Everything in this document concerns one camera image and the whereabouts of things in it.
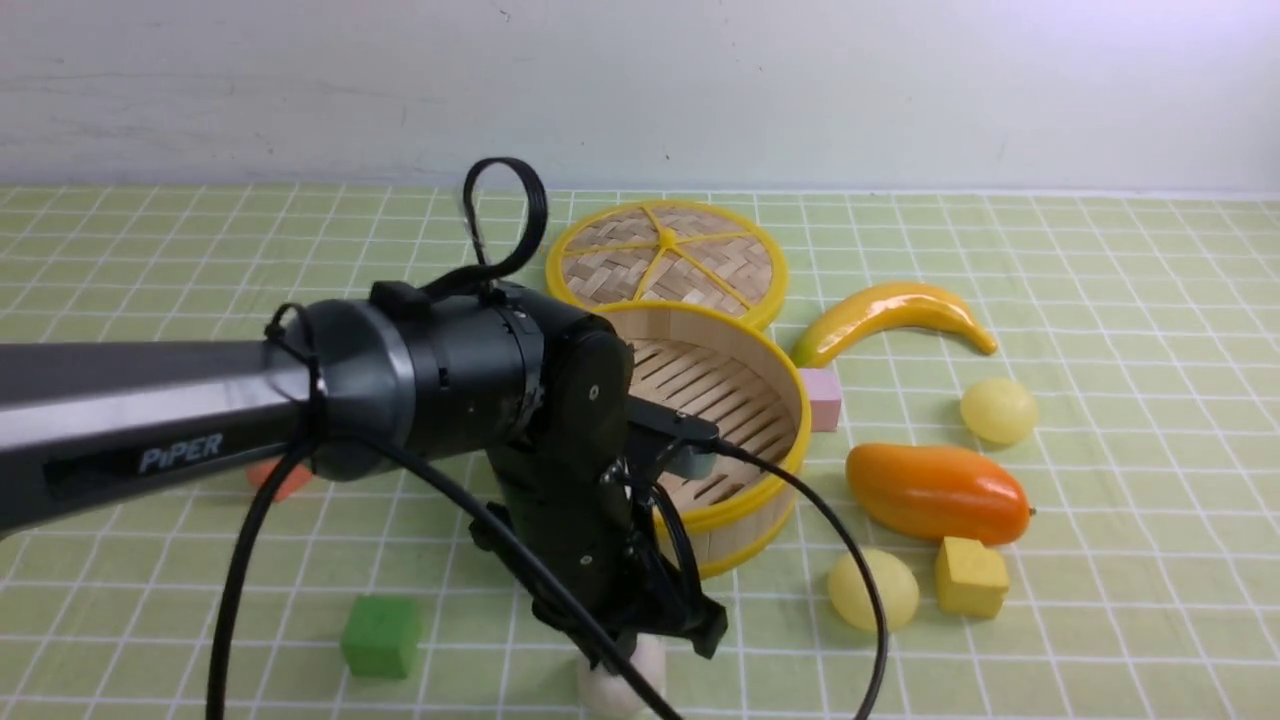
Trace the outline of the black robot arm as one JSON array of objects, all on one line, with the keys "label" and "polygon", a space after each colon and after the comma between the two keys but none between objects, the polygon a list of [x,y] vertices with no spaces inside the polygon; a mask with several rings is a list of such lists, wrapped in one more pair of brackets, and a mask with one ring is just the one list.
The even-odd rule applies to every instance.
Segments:
[{"label": "black robot arm", "polygon": [[369,441],[425,461],[481,452],[500,501],[471,536],[594,664],[586,626],[541,564],[620,648],[727,629],[691,559],[658,548],[654,480],[708,421],[630,395],[634,351],[603,316],[513,284],[425,300],[385,287],[274,319],[262,340],[3,346],[3,534],[280,457],[317,437],[334,482],[392,469]]}]

